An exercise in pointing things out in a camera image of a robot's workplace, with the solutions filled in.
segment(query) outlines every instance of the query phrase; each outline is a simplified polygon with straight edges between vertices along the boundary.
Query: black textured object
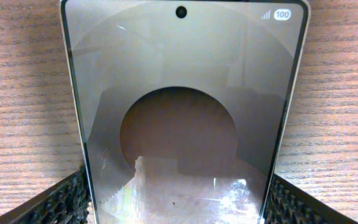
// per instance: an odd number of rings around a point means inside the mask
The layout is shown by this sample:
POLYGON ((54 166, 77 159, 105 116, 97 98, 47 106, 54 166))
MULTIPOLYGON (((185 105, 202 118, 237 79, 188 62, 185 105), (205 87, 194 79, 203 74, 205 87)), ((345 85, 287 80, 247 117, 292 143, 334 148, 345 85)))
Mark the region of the black textured object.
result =
POLYGON ((0 223, 87 223, 90 193, 85 168, 68 176, 14 210, 0 223))
MULTIPOLYGON (((86 223, 90 193, 85 168, 0 216, 0 223, 86 223)), ((266 224, 357 223, 273 175, 264 212, 266 224)))

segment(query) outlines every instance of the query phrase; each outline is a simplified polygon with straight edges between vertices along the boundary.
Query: phone screen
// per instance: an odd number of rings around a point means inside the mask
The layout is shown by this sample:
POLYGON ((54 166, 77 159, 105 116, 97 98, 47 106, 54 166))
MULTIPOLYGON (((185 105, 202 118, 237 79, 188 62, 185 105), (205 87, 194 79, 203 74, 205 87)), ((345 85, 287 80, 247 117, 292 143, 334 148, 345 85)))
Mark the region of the phone screen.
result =
POLYGON ((307 20, 303 1, 63 1, 97 221, 259 222, 307 20))

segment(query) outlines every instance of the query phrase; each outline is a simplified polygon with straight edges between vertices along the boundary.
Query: signal strength icon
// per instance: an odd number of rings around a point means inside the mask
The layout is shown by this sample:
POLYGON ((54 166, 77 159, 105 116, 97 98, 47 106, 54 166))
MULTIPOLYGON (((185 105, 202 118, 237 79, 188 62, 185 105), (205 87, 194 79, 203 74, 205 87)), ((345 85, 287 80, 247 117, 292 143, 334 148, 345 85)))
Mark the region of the signal strength icon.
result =
POLYGON ((270 10, 267 11, 260 19, 270 19, 270 10))

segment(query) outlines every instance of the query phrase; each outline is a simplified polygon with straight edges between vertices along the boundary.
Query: wood grain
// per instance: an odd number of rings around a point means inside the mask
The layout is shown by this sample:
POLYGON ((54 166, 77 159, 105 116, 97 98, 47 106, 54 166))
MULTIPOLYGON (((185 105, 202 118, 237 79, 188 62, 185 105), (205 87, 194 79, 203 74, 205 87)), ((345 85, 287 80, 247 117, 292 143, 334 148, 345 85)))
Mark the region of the wood grain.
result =
MULTIPOLYGON (((311 1, 276 173, 358 221, 358 0, 311 1)), ((82 163, 55 0, 0 0, 0 215, 82 163)))

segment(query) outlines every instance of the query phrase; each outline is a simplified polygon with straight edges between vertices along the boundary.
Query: phone bezel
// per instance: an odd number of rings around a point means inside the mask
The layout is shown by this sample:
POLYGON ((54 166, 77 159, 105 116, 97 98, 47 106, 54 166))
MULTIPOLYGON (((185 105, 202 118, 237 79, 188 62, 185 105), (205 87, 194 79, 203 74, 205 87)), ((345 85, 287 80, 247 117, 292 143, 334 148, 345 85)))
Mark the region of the phone bezel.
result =
MULTIPOLYGON (((83 157, 84 157, 84 161, 85 161, 85 165, 86 165, 86 175, 88 176, 88 184, 89 184, 89 189, 91 192, 91 200, 92 200, 92 206, 93 206, 93 211, 94 211, 94 217, 95 217, 95 222, 99 223, 98 209, 97 209, 96 204, 94 203, 96 201, 96 199, 94 198, 92 176, 91 176, 91 172, 89 170, 90 164, 89 164, 89 159, 88 159, 88 151, 86 150, 86 147, 84 147, 84 142, 83 142, 83 137, 82 137, 83 131, 81 128, 81 121, 80 121, 80 116, 81 116, 80 113, 81 112, 78 110, 78 108, 80 107, 80 102, 77 102, 77 100, 76 100, 76 97, 77 97, 76 93, 78 92, 78 90, 77 90, 77 86, 74 85, 74 83, 76 83, 75 82, 75 71, 74 71, 74 66, 73 66, 73 57, 72 57, 72 52, 71 52, 70 36, 68 33, 67 17, 66 17, 66 12, 65 12, 65 5, 68 1, 73 1, 73 0, 60 0, 60 20, 61 20, 61 25, 62 25, 63 39, 64 39, 65 51, 66 51, 66 57, 67 57, 67 63, 68 63, 68 72, 70 75, 71 90, 73 92, 74 107, 75 107, 76 117, 77 117, 77 125, 78 125, 78 130, 80 132, 81 147, 82 147, 83 157)), ((227 1, 227 0, 201 0, 201 1, 227 1)), ((258 223, 260 223, 261 218, 263 217, 263 214, 265 211, 266 202, 267 202, 267 194, 269 192, 270 183, 271 183, 274 168, 275 168, 275 163, 277 161, 277 155, 280 151, 280 146, 281 146, 282 139, 283 139, 285 125, 287 123, 288 112, 289 112, 291 101, 292 101, 293 90, 295 89, 295 83, 296 83, 296 78, 298 76, 303 46, 305 44, 305 37, 306 37, 306 33, 308 30, 308 25, 309 25, 309 21, 310 21, 311 8, 310 8, 310 4, 307 0, 243 0, 243 1, 228 0, 228 1, 231 1, 231 2, 290 3, 290 4, 299 4, 303 9, 303 18, 302 18, 302 23, 301 23, 300 34, 298 37, 298 43, 296 45, 293 65, 292 65, 292 69, 291 69, 290 81, 289 81, 289 85, 288 85, 287 94, 285 96, 283 112, 281 115, 280 125, 278 128, 278 133, 277 133, 277 137, 276 137, 272 161, 270 163, 270 169, 268 172, 268 177, 267 177, 268 181, 265 186, 264 196, 262 199, 263 202, 262 202, 262 206, 261 206, 260 213, 259 213, 258 223)))

